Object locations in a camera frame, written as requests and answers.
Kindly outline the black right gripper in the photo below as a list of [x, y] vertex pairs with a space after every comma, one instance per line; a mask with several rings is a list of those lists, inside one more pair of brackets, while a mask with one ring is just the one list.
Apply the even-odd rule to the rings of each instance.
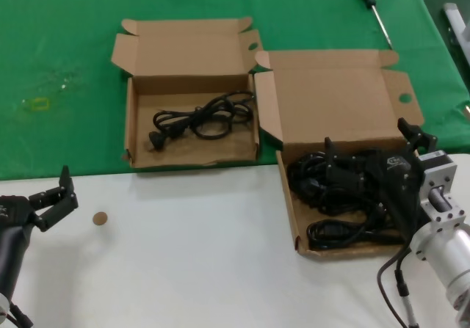
[[377, 195], [384, 204], [396, 229], [410, 240], [421, 222], [419, 190], [423, 176], [415, 152], [436, 151], [437, 137], [425, 133], [419, 125], [411, 125], [404, 117], [397, 127], [406, 143], [403, 147], [386, 150], [371, 148], [364, 157], [340, 154], [329, 137], [325, 137], [325, 175], [338, 185], [364, 185], [365, 161]]

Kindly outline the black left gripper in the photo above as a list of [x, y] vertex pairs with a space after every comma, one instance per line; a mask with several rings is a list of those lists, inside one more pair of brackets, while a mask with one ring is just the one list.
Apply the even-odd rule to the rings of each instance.
[[29, 247], [35, 209], [50, 207], [36, 221], [47, 231], [78, 208], [68, 166], [62, 168], [59, 185], [32, 196], [1, 196], [1, 294], [12, 296]]

